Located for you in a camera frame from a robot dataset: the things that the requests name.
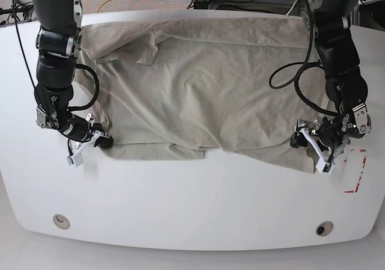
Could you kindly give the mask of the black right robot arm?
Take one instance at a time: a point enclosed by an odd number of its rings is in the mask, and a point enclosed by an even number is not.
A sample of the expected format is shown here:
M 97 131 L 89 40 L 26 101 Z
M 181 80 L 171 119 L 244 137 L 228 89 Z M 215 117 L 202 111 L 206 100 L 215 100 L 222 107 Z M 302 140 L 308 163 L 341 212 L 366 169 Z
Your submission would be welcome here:
M 75 113 L 91 108 L 97 101 L 100 83 L 96 72 L 77 62 L 81 50 L 81 0 L 32 0 L 40 22 L 35 46 L 38 49 L 37 125 L 53 129 L 67 138 L 70 165 L 83 163 L 82 152 L 87 146 L 108 149 L 113 138 L 96 123 L 92 114 L 82 118 Z M 94 93 L 82 106 L 70 106 L 72 82 L 77 70 L 85 70 L 93 78 Z

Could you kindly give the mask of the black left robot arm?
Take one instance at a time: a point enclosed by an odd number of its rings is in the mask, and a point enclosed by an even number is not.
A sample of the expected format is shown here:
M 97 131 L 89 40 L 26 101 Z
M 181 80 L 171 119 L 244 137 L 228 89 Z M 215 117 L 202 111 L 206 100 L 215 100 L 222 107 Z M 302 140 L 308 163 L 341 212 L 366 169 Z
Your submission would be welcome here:
M 294 78 L 298 97 L 316 112 L 315 121 L 298 120 L 291 138 L 294 148 L 312 146 L 318 155 L 316 170 L 331 174 L 336 158 L 350 139 L 361 139 L 371 130 L 366 99 L 368 85 L 361 76 L 360 59 L 351 36 L 349 15 L 359 0 L 305 0 L 309 20 L 309 47 L 319 61 L 305 60 Z M 312 67 L 325 74 L 325 92 L 336 110 L 329 111 L 307 99 L 300 90 L 300 76 Z

